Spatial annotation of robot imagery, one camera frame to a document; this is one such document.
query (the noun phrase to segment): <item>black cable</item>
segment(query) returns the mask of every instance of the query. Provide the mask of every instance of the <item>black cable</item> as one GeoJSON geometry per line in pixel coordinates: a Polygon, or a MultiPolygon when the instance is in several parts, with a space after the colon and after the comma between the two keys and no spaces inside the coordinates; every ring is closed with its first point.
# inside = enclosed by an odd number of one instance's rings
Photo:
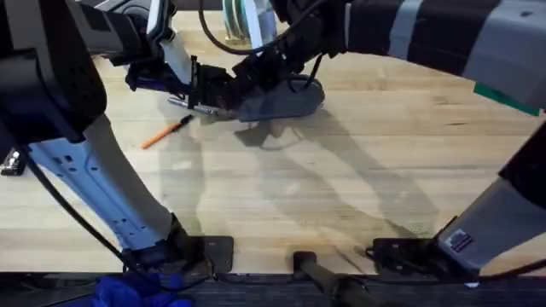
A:
{"type": "Polygon", "coordinates": [[[497,273],[488,276],[479,276],[477,278],[455,278],[455,279],[446,279],[446,280],[432,280],[432,281],[387,281],[378,277],[373,276],[360,276],[363,280],[372,281],[376,283],[386,284],[386,285],[397,285],[397,286],[445,286],[445,285],[460,285],[466,283],[487,283],[493,281],[507,280],[511,278],[518,277],[523,274],[531,273],[532,271],[542,269],[546,267],[546,259],[538,260],[531,264],[526,264],[520,266],[519,268],[510,269],[508,271],[497,273]]]}
{"type": "Polygon", "coordinates": [[[121,263],[123,263],[124,266],[126,266],[131,271],[135,272],[139,277],[141,277],[144,281],[149,283],[150,285],[153,285],[154,287],[158,287],[159,289],[167,292],[175,292],[179,293],[181,291],[185,291],[190,289],[191,287],[195,287],[205,281],[207,281],[210,276],[207,276],[206,278],[202,278],[198,281],[195,281],[191,283],[190,285],[187,285],[185,287],[177,287],[177,288],[170,288],[170,287],[164,287],[163,285],[160,285],[156,283],[155,281],[151,281],[148,277],[146,277],[133,263],[131,263],[129,260],[125,259],[123,254],[118,251],[118,249],[112,245],[101,233],[99,233],[91,224],[89,224],[69,203],[68,201],[59,193],[59,191],[55,188],[53,183],[45,176],[44,172],[38,167],[34,159],[30,156],[30,154],[26,151],[26,148],[23,148],[18,142],[15,136],[11,133],[8,126],[4,123],[3,119],[0,119],[0,125],[2,126],[0,130],[3,130],[8,138],[10,138],[12,143],[14,144],[14,148],[20,153],[21,157],[25,160],[26,165],[28,168],[34,173],[34,176],[38,179],[40,183],[44,186],[44,188],[51,194],[51,196],[61,205],[61,207],[70,215],[80,226],[82,226],[87,232],[89,232],[96,240],[98,240],[104,247],[106,247],[121,263]]]}
{"type": "Polygon", "coordinates": [[[321,53],[317,57],[317,59],[315,60],[315,64],[313,65],[313,69],[311,70],[311,74],[309,75],[309,78],[305,81],[304,86],[301,88],[301,90],[296,90],[292,85],[292,81],[298,80],[297,78],[288,78],[287,79],[288,88],[293,93],[299,93],[300,91],[307,90],[307,88],[309,88],[309,86],[313,83],[313,81],[315,81],[316,76],[317,76],[317,72],[318,72],[318,68],[321,66],[322,57],[324,55],[325,55],[324,53],[321,53]]]}
{"type": "Polygon", "coordinates": [[[199,0],[199,9],[198,9],[199,22],[201,23],[201,27],[203,28],[203,32],[205,33],[205,35],[216,47],[220,48],[221,50],[227,53],[231,53],[232,55],[253,55],[253,54],[257,54],[258,52],[263,52],[271,46],[278,45],[284,38],[288,36],[288,34],[293,32],[295,28],[305,18],[307,18],[307,16],[309,16],[311,13],[313,13],[313,11],[315,11],[315,9],[317,9],[319,6],[323,5],[327,1],[329,0],[317,0],[316,2],[314,2],[312,5],[309,6],[309,8],[305,9],[305,11],[301,13],[298,19],[295,22],[293,22],[292,25],[285,32],[283,32],[281,35],[276,37],[273,41],[266,43],[265,45],[255,49],[233,49],[230,46],[225,45],[221,43],[220,41],[218,41],[212,34],[205,20],[205,12],[204,12],[205,0],[199,0]]]}

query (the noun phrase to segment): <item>green strip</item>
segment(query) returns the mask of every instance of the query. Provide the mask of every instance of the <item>green strip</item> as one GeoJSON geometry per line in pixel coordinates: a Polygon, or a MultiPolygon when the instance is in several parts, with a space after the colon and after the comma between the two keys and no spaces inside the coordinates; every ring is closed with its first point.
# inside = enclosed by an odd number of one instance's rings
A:
{"type": "Polygon", "coordinates": [[[540,109],[536,107],[527,106],[525,104],[519,103],[512,99],[510,96],[501,93],[498,90],[494,90],[484,84],[476,84],[474,87],[474,93],[482,95],[483,97],[492,99],[503,105],[513,107],[516,110],[520,110],[523,113],[527,113],[532,116],[538,116],[540,114],[540,109]]]}

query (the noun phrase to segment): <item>blue object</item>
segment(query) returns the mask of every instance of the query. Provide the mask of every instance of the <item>blue object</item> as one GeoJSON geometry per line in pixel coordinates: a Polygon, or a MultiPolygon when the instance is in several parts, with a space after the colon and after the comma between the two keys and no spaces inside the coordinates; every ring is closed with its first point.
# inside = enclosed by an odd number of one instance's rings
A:
{"type": "MultiPolygon", "coordinates": [[[[149,280],[160,284],[159,274],[147,274],[149,280]]],[[[182,276],[169,275],[167,287],[181,287],[182,276]]],[[[163,293],[142,277],[131,274],[106,276],[99,280],[93,296],[92,307],[192,307],[187,299],[177,299],[177,293],[163,293]]]]}

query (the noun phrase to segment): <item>orange pen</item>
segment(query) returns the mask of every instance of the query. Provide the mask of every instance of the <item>orange pen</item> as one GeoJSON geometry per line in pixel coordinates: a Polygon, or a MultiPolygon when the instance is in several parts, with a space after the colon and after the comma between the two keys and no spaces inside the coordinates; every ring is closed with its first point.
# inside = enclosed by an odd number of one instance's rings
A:
{"type": "Polygon", "coordinates": [[[171,134],[172,132],[176,132],[180,130],[180,128],[184,127],[185,125],[189,124],[189,122],[194,118],[193,115],[188,115],[181,119],[178,123],[169,125],[166,127],[163,131],[158,133],[157,135],[149,138],[147,141],[144,142],[144,144],[141,146],[142,149],[147,149],[150,146],[154,145],[156,142],[158,142],[160,139],[164,138],[168,134],[171,134]]]}

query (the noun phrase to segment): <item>wooden table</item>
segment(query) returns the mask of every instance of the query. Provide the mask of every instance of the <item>wooden table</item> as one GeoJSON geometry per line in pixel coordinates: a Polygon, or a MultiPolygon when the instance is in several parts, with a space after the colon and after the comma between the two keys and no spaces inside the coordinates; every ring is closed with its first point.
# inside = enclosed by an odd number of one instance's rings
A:
{"type": "MultiPolygon", "coordinates": [[[[221,38],[219,13],[207,14],[221,38]]],[[[232,67],[202,33],[195,12],[174,26],[203,63],[232,67]]],[[[125,71],[98,61],[107,115],[150,191],[194,235],[235,237],[234,272],[285,273],[293,251],[311,250],[337,272],[372,273],[355,252],[376,237],[435,234],[496,177],[541,123],[474,95],[473,83],[372,55],[325,59],[323,109],[258,125],[195,120],[148,150],[139,146],[187,112],[167,95],[129,91],[125,71]]],[[[113,241],[61,182],[61,192],[113,241]]],[[[0,177],[0,270],[119,271],[27,171],[0,177]]],[[[540,237],[485,273],[542,258],[540,237]]]]}

